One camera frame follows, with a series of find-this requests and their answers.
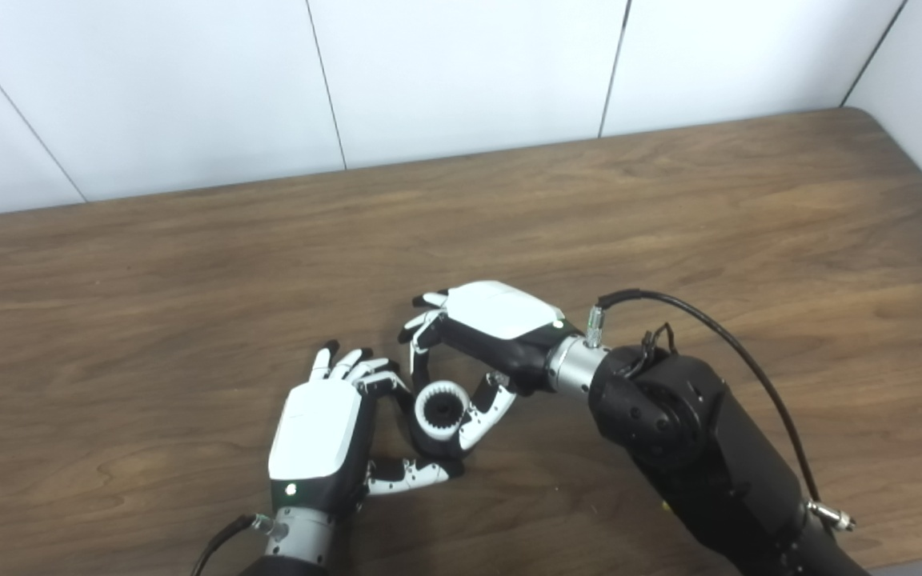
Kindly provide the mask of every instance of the white back plate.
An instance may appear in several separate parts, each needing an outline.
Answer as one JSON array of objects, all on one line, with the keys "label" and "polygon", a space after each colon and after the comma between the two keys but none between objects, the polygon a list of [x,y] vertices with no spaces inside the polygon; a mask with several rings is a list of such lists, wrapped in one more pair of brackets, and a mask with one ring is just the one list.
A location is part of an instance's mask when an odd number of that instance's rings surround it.
[{"label": "white back plate", "polygon": [[340,470],[361,405],[361,394],[343,380],[290,390],[272,441],[270,479],[321,478]]},{"label": "white back plate", "polygon": [[444,307],[451,320],[502,340],[564,318],[557,307],[495,280],[451,288]]}]

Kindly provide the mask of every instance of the robotic hand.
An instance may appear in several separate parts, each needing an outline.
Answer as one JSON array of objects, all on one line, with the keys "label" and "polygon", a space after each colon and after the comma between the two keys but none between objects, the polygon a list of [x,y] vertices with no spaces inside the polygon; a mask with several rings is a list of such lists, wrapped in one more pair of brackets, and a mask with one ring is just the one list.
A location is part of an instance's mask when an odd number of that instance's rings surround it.
[{"label": "robotic hand", "polygon": [[[810,498],[728,384],[702,360],[678,354],[669,325],[647,332],[639,346],[601,346],[604,311],[641,298],[687,311],[739,351],[786,422]],[[427,293],[414,304],[432,308],[400,335],[410,343],[416,385],[429,380],[429,349],[445,343],[495,369],[496,381],[507,383],[497,387],[498,396],[546,390],[578,398],[600,434],[625,448],[696,540],[740,573],[868,576],[831,536],[831,529],[855,523],[820,503],[778,394],[738,340],[702,311],[658,292],[615,292],[593,307],[583,334],[556,307],[499,282]],[[665,331],[666,350],[656,342]]]},{"label": "robotic hand", "polygon": [[463,474],[450,460],[370,459],[377,401],[392,397],[405,413],[411,392],[386,358],[354,350],[333,364],[338,344],[323,347],[308,382],[288,394],[272,441],[270,473],[274,518],[238,518],[216,535],[191,575],[230,536],[246,528],[270,537],[266,553],[242,576],[325,576],[337,525],[368,495],[384,495],[445,482]]},{"label": "robotic hand", "polygon": [[[546,302],[499,282],[476,282],[413,301],[431,310],[398,336],[410,343],[416,405],[406,411],[416,448],[433,458],[461,459],[515,401],[545,386],[545,361],[554,343],[578,330]],[[429,378],[429,350],[446,343],[494,368],[469,400],[454,382]]]}]

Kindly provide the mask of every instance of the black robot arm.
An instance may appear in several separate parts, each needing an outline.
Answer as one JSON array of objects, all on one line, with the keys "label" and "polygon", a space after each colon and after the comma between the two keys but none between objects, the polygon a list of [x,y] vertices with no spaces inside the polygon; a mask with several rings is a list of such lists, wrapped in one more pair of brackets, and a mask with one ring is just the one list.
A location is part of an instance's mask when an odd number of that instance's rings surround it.
[{"label": "black robot arm", "polygon": [[810,514],[817,504],[707,363],[614,349],[589,409],[696,540],[745,576],[868,576]]},{"label": "black robot arm", "polygon": [[263,555],[251,566],[247,566],[240,576],[328,576],[329,572],[322,566],[297,560],[297,558]]}]

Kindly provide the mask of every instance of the white robotic hand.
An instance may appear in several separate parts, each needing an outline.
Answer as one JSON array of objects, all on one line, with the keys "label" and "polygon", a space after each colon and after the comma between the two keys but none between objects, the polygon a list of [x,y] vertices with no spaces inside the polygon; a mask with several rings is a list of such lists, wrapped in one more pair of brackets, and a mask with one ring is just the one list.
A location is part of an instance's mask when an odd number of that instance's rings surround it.
[{"label": "white robotic hand", "polygon": [[352,350],[333,364],[337,347],[327,343],[308,382],[287,397],[268,459],[274,510],[303,508],[342,518],[368,494],[420,488],[461,474],[458,462],[370,459],[377,401],[391,396],[410,409],[413,398],[393,361]]},{"label": "white robotic hand", "polygon": [[370,459],[377,401],[391,396],[410,410],[414,398],[394,362],[352,350],[333,364],[338,347],[332,340],[319,350],[308,382],[287,396],[268,459],[275,517],[256,521],[270,540],[266,555],[243,574],[323,575],[336,525],[366,496],[464,472],[461,462]]},{"label": "white robotic hand", "polygon": [[[568,337],[581,333],[563,311],[535,296],[494,281],[429,292],[413,300],[427,306],[399,335],[410,347],[417,405],[410,421],[415,444],[427,455],[461,458],[496,424],[516,394],[553,390],[548,358]],[[453,382],[431,382],[429,350],[447,346],[486,363],[469,401]]]}]

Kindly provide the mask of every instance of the robotic finger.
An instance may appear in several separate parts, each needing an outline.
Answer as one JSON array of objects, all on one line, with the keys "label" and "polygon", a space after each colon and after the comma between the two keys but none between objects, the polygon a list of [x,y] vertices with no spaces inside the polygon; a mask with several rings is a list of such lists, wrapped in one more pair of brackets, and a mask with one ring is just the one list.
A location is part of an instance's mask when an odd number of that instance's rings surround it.
[{"label": "robotic finger", "polygon": [[328,378],[330,380],[347,380],[347,373],[351,372],[359,362],[369,357],[372,357],[372,349],[349,351],[349,353],[344,354],[343,358],[340,358],[340,362],[337,362],[336,366],[330,370]]},{"label": "robotic finger", "polygon": [[457,460],[374,458],[369,461],[369,495],[383,496],[425,488],[461,474],[464,474],[464,464]]},{"label": "robotic finger", "polygon": [[308,376],[308,382],[317,382],[325,380],[330,374],[330,364],[337,350],[340,350],[340,342],[330,340],[323,344],[319,352],[315,354],[315,361],[311,363],[311,375]]},{"label": "robotic finger", "polygon": [[514,401],[508,378],[499,372],[483,376],[471,398],[449,380],[433,382],[415,398],[407,420],[415,449],[429,458],[464,459]]},{"label": "robotic finger", "polygon": [[411,382],[417,390],[429,384],[429,349],[440,344],[439,324],[442,323],[443,310],[431,310],[412,318],[400,331],[398,342],[409,343]]},{"label": "robotic finger", "polygon": [[389,358],[372,358],[372,360],[363,360],[355,364],[355,367],[351,368],[351,372],[347,373],[347,378],[344,379],[348,382],[358,382],[359,379],[371,376],[376,372],[384,370],[396,371],[396,369],[398,369],[398,364],[389,360]]}]

